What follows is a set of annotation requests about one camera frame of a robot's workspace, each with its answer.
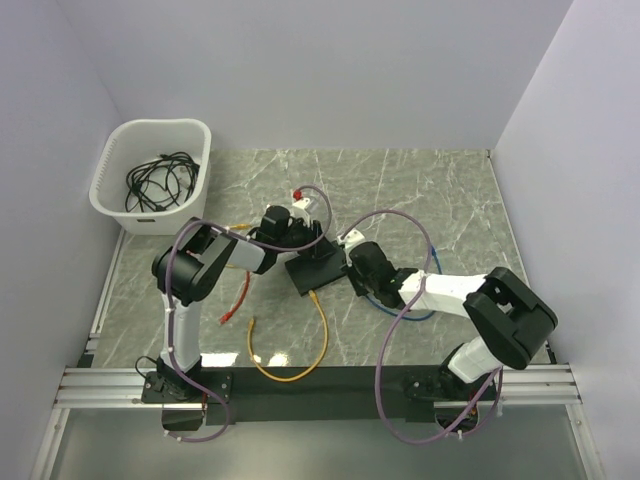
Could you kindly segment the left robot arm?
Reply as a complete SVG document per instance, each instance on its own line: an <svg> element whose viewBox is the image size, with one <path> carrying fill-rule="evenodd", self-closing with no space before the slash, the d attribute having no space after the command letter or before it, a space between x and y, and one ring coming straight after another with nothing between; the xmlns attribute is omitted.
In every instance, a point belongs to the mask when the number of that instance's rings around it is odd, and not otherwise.
<svg viewBox="0 0 640 480"><path fill-rule="evenodd" d="M344 276L343 251L326 238L321 222L312 218L310 210L308 199L290 207L269 206L259 225L245 236L193 218L174 244L156 256L152 275L165 308L165 337L157 370L168 375L165 388L176 400L187 402L200 392L202 302L228 265L248 275L262 275L279 255L292 253L294 258L285 262L285 268L302 295Z"/></svg>

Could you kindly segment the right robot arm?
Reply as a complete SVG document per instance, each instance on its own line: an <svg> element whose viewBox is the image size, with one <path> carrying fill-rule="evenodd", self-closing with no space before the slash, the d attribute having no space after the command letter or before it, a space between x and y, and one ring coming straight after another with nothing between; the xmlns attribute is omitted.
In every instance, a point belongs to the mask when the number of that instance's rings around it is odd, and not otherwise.
<svg viewBox="0 0 640 480"><path fill-rule="evenodd" d="M523 370L558 325L557 315L514 272L496 267L485 275L444 275L396 268L381 247L343 236L346 271L359 296L387 309L441 312L469 319L478 332L445 360L440 387L465 397L482 376L502 367Z"/></svg>

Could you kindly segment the black network switch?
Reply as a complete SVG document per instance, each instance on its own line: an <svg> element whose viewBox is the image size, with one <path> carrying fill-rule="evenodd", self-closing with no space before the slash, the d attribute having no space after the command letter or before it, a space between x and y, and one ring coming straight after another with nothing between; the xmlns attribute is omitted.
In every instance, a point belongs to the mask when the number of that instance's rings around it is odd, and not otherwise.
<svg viewBox="0 0 640 480"><path fill-rule="evenodd" d="M319 253L298 255L285 262L286 271L300 296L345 277L344 250L336 241L325 243Z"/></svg>

